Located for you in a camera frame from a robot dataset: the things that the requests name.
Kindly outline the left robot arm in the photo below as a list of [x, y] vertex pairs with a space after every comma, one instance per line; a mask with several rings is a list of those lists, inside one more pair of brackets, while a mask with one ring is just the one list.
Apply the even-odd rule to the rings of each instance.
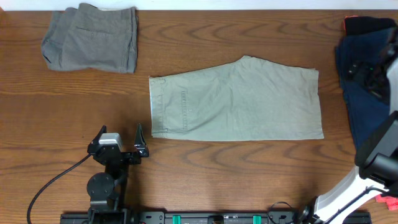
[[102, 126], [88, 145], [87, 153], [105, 167], [93, 175], [86, 186], [90, 196], [89, 223], [137, 223], [133, 210], [124, 206], [129, 166], [141, 163], [138, 152], [121, 152], [118, 133], [108, 133]]

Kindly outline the navy blue garment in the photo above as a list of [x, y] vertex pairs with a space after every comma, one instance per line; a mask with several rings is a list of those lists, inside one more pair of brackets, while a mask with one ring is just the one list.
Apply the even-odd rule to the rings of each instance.
[[397, 65], [397, 29], [389, 28], [361, 35], [347, 35], [335, 48], [335, 62], [349, 116], [356, 150], [397, 109], [397, 84], [390, 81], [390, 103], [379, 101], [357, 83], [346, 79], [355, 62], [381, 67], [386, 76]]

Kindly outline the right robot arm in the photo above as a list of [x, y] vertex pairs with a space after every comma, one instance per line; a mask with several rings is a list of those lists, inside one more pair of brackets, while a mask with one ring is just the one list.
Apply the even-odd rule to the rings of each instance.
[[[241, 59], [194, 72], [151, 78], [155, 138], [194, 141], [322, 139], [318, 71]], [[341, 223], [377, 193], [397, 195], [397, 113], [356, 153], [350, 173], [318, 196], [297, 223]]]

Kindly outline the light khaki shorts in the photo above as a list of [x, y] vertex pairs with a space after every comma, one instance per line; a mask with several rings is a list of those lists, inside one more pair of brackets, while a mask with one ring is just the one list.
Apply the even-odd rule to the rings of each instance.
[[323, 139], [319, 72], [243, 56], [149, 80], [151, 133], [194, 141]]

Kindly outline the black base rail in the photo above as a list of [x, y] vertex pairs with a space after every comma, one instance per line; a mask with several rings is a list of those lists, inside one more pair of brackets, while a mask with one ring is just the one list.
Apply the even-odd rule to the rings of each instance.
[[127, 211], [115, 213], [63, 214], [60, 224], [127, 223], [127, 224], [269, 224], [292, 223], [294, 212], [267, 213], [164, 213]]

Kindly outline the red cloth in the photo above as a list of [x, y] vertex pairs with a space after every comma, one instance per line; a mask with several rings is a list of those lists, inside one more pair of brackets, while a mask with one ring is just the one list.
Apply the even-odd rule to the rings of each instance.
[[398, 199], [395, 197], [382, 196], [380, 194], [380, 195], [377, 195], [375, 197], [375, 199], [376, 199], [376, 202], [385, 203], [387, 205], [388, 210], [390, 210], [390, 211], [398, 209]]

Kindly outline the folded grey shorts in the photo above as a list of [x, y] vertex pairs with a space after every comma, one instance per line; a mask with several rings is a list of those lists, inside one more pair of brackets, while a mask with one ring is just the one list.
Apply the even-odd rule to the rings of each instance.
[[136, 8], [102, 10], [81, 3], [54, 11], [41, 53], [47, 68], [69, 72], [94, 68], [134, 73], [137, 64]]

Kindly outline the black garment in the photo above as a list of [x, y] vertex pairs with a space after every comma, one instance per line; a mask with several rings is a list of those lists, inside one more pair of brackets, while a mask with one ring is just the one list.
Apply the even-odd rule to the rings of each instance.
[[346, 35], [361, 35], [383, 29], [397, 27], [395, 20], [369, 16], [349, 16], [343, 21]]

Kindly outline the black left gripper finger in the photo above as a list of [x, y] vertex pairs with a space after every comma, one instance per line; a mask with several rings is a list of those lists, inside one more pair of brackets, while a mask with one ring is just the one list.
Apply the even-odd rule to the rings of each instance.
[[102, 134], [107, 132], [107, 128], [105, 125], [103, 125], [100, 129], [100, 131], [98, 132], [98, 134], [94, 137], [94, 139], [90, 142], [90, 146], [94, 146], [94, 145], [98, 145], [100, 138], [102, 136]]
[[140, 123], [137, 125], [134, 147], [136, 148], [141, 157], [149, 157], [149, 149], [144, 139], [142, 126]]

